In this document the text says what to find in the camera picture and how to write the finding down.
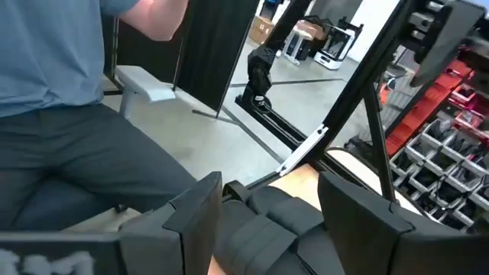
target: velcro strap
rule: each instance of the velcro strap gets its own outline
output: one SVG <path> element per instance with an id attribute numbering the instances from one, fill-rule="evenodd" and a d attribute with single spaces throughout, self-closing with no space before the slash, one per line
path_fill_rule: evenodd
<path id="1" fill-rule="evenodd" d="M 267 217 L 297 236 L 304 235 L 324 221 L 318 209 L 299 198 L 286 199 L 274 205 Z"/>
<path id="2" fill-rule="evenodd" d="M 229 239 L 227 250 L 235 275 L 265 275 L 296 236 L 264 215 L 258 215 Z"/>

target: person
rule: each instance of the person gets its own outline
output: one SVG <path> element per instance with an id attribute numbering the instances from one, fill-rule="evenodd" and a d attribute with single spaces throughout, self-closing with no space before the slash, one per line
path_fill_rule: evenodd
<path id="1" fill-rule="evenodd" d="M 101 13 L 170 40 L 188 0 L 0 1 L 0 230 L 56 178 L 146 212 L 196 180 L 102 103 Z"/>

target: white wall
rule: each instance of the white wall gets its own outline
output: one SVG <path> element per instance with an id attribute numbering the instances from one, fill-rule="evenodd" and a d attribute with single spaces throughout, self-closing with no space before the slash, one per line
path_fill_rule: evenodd
<path id="1" fill-rule="evenodd" d="M 364 24 L 364 30 L 348 53 L 350 58 L 358 62 L 364 58 L 398 2 L 399 0 L 364 0 L 360 4 L 351 23 L 355 26 Z"/>

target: black frame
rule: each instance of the black frame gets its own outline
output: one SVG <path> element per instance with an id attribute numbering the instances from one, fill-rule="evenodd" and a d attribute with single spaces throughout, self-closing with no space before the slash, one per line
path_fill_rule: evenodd
<path id="1" fill-rule="evenodd" d="M 377 162 L 380 164 L 378 173 L 383 196 L 390 201 L 394 201 L 394 190 L 391 185 L 392 175 L 385 148 L 384 131 L 378 114 L 379 103 L 373 83 L 375 83 L 380 74 L 384 73 L 391 61 L 391 57 L 401 45 L 403 37 L 408 34 L 405 31 L 405 27 L 409 17 L 419 7 L 420 1 L 417 0 L 401 0 L 398 3 L 354 75 L 350 78 L 343 92 L 323 120 L 323 124 L 328 127 L 325 136 L 298 166 L 309 163 L 316 170 L 331 170 L 353 183 L 368 187 L 351 171 L 325 153 L 325 149 L 333 142 L 358 104 L 364 99 L 365 107 L 368 110 L 368 123 L 372 133 L 374 149 L 380 151 Z M 244 94 L 238 96 L 235 102 L 291 150 L 297 149 L 307 136 L 291 125 L 285 118 L 278 115 L 273 109 L 263 113 L 254 108 L 252 104 L 249 104 L 252 96 L 252 91 L 247 87 Z M 271 173 L 252 183 L 248 188 L 256 189 L 266 186 L 278 177 L 277 174 Z"/>

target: black strap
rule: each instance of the black strap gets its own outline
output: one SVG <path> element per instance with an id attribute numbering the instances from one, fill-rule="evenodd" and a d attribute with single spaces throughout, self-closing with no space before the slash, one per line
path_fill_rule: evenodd
<path id="1" fill-rule="evenodd" d="M 230 195 L 231 199 L 246 203 L 248 198 L 251 196 L 251 192 L 240 182 L 234 180 L 230 183 L 226 183 L 222 189 L 222 196 L 227 195 Z"/>
<path id="2" fill-rule="evenodd" d="M 228 240 L 226 257 L 235 275 L 265 275 L 296 236 L 264 215 L 258 215 Z"/>
<path id="3" fill-rule="evenodd" d="M 304 235 L 324 221 L 318 209 L 299 198 L 286 199 L 276 204 L 267 213 L 267 217 L 297 236 Z"/>

